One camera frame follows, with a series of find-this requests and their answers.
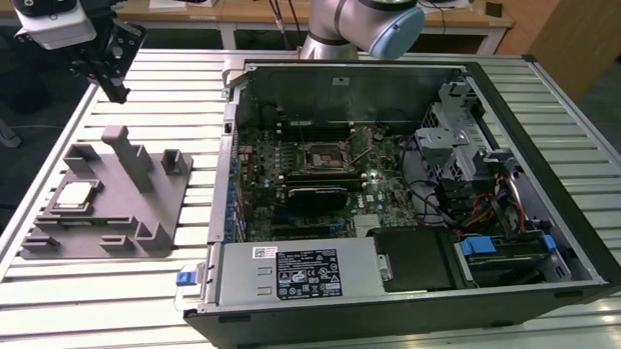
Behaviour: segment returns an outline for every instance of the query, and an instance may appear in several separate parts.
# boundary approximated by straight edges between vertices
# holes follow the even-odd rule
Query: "barcode sticker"
[[[280,251],[277,246],[253,247],[253,258],[276,258],[276,253]]]

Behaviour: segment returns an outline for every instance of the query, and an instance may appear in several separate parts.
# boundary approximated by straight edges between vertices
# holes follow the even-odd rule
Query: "blue release tab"
[[[177,286],[194,286],[197,284],[197,271],[181,271],[177,273]]]
[[[545,242],[545,246],[548,247],[548,252],[555,251],[556,250],[556,242],[555,242],[555,238],[552,237],[552,235],[549,235],[549,234],[544,235],[544,242]]]
[[[489,236],[475,236],[472,238],[465,238],[464,241],[460,242],[460,245],[465,256],[471,254],[496,252],[496,246]]]
[[[468,241],[460,242],[460,246],[463,247],[463,253],[465,256],[471,256],[473,254],[473,247],[468,243]]]

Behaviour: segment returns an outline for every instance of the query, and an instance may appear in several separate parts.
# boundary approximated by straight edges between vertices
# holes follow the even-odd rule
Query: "wooden table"
[[[288,0],[280,0],[288,30],[296,30]],[[308,30],[312,0],[293,0],[304,30]],[[477,53],[492,55],[507,29],[513,27],[511,17],[492,17],[483,9],[485,0],[475,1],[473,9],[445,10],[427,15],[424,34],[483,36]],[[184,12],[150,12],[149,0],[130,0],[119,10],[121,18],[133,20],[146,28],[217,29],[225,49],[237,49],[237,30],[277,30],[268,0],[220,0],[213,8],[188,6]],[[19,25],[9,1],[0,1],[0,25]]]

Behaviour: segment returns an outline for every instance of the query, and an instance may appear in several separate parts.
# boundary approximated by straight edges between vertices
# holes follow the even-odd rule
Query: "desk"
[[[133,92],[125,105],[111,104],[101,89],[91,86],[0,237],[3,349],[216,349],[184,321],[184,309],[196,306],[201,290],[190,289],[184,293],[186,302],[176,303],[176,274],[185,265],[202,262],[208,255],[220,130],[226,109],[222,68],[232,59],[288,58],[296,58],[294,52],[142,50],[127,74],[126,85]],[[573,199],[620,258],[619,154],[545,78],[545,72],[519,56],[407,55],[403,60],[480,62]],[[63,154],[75,142],[106,148],[98,136],[103,127],[113,124],[129,126],[130,139],[134,144],[145,145],[149,152],[181,149],[194,157],[176,250],[167,258],[150,260],[26,260],[17,252],[67,170]],[[492,127],[491,132],[503,139],[499,127]],[[621,304],[619,297],[611,297],[555,310],[520,326],[298,348],[619,349],[620,324]]]
[[[288,30],[296,30],[293,14],[286,0],[281,1]],[[312,0],[293,0],[304,30],[308,30]],[[433,12],[427,15],[425,34],[484,36],[477,53],[492,55],[503,40],[507,29],[513,27],[511,17],[483,15],[484,0],[476,0],[475,8]],[[184,12],[150,12],[149,0],[130,0],[119,10],[119,16],[142,24],[146,28],[216,29],[221,31],[225,49],[237,49],[237,30],[277,30],[268,0],[221,0],[213,8],[188,6]],[[9,1],[0,1],[0,25],[19,25]]]

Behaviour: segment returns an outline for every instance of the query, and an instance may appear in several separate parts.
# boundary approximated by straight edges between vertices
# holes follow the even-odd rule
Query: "white label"
[[[276,258],[276,253],[280,251],[277,246],[253,247],[253,258]]]
[[[340,289],[341,288],[341,283],[332,283],[332,284],[325,284],[326,287],[325,289]]]

